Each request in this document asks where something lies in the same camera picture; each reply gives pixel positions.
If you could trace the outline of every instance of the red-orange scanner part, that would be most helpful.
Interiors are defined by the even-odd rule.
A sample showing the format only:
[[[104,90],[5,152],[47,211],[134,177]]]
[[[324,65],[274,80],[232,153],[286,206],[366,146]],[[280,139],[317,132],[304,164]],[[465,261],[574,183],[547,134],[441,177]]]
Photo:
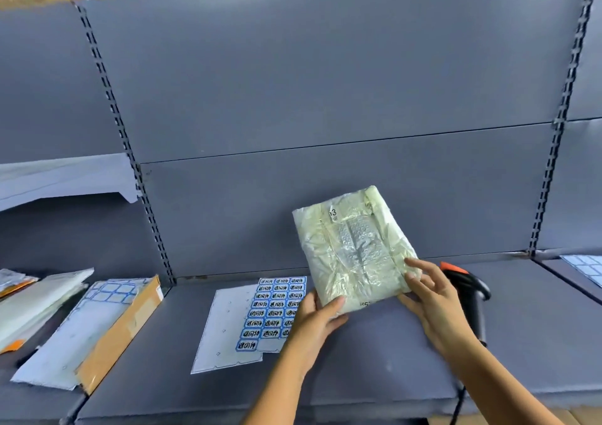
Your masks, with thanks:
[[[441,262],[439,267],[441,270],[449,269],[451,271],[457,271],[458,273],[469,274],[468,271],[466,271],[465,269],[462,269],[460,267],[457,267],[457,266],[452,265],[451,263],[447,263],[447,262]]]

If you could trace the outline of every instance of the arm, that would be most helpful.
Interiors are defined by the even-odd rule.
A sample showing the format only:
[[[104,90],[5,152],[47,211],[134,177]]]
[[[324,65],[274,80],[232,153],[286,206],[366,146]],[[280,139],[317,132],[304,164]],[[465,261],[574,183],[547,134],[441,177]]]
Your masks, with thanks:
[[[339,297],[318,309],[315,291],[305,296],[276,366],[242,425],[293,425],[305,375],[328,335],[347,321],[346,315],[335,318],[344,302]]]
[[[399,300],[418,316],[427,337],[466,386],[489,425],[563,425],[512,376],[474,336],[457,291],[433,263],[406,259],[426,275],[407,275],[410,289],[420,301],[405,295]]]

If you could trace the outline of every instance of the tan floor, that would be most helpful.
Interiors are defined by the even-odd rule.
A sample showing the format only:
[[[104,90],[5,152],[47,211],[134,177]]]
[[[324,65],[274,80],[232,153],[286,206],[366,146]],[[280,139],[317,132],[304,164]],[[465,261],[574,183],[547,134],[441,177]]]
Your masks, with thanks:
[[[570,411],[566,409],[552,409],[552,412],[565,425],[602,425],[602,407],[576,407]],[[430,425],[448,425],[449,416],[431,417]],[[457,425],[487,425],[482,415],[463,415]]]

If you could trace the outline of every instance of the plastic-wrapped package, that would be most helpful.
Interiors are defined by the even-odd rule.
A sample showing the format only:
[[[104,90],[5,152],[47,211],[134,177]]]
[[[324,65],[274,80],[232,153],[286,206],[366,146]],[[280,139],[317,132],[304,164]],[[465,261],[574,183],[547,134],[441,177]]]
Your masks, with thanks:
[[[343,295],[341,313],[409,292],[403,274],[420,277],[405,257],[416,252],[375,186],[293,211],[320,302]]]

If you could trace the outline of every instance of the gray shelf surface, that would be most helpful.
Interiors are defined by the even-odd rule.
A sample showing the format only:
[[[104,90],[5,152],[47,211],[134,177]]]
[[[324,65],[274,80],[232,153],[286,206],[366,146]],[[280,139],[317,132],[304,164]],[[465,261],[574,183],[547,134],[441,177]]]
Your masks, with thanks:
[[[78,422],[145,415],[164,415],[172,422],[192,415],[206,425],[238,423],[276,355],[210,373],[191,375],[190,370],[215,290],[252,283],[172,288],[82,408]],[[419,322],[395,299],[351,314],[327,341],[316,366],[301,393],[300,414],[306,417],[359,420],[378,416],[381,407],[393,408],[400,417],[426,417],[444,405],[453,407],[453,377],[428,346]]]
[[[0,212],[0,265],[33,274],[94,267],[90,280],[167,279],[142,202],[120,194],[41,199]]]
[[[71,3],[0,12],[0,163],[124,151]]]
[[[86,396],[79,389],[66,391],[10,382],[16,363],[48,340],[77,300],[74,297],[65,303],[18,351],[0,356],[0,424],[64,425],[84,403]]]
[[[139,162],[551,121],[582,0],[86,2]]]
[[[529,245],[552,134],[506,127],[142,170],[178,277],[305,267],[291,211],[370,185],[422,257],[509,252]]]
[[[493,292],[485,305],[488,343],[502,363],[547,406],[602,404],[602,334],[591,331],[602,306],[532,261],[466,268]],[[215,290],[242,284],[249,283],[172,288],[78,423],[237,423],[275,357],[199,375],[190,370]],[[299,415],[318,422],[428,417],[451,413],[456,393],[417,319],[390,299],[351,313],[327,341],[304,384]]]
[[[591,119],[602,117],[602,0],[594,0],[583,37],[577,75],[567,118]]]
[[[568,122],[538,249],[602,247],[602,119]]]
[[[562,259],[552,259],[542,261],[544,265],[553,269],[558,275],[572,284],[576,284],[579,288],[589,292],[594,297],[602,300],[602,287],[594,283],[579,270],[569,265]]]

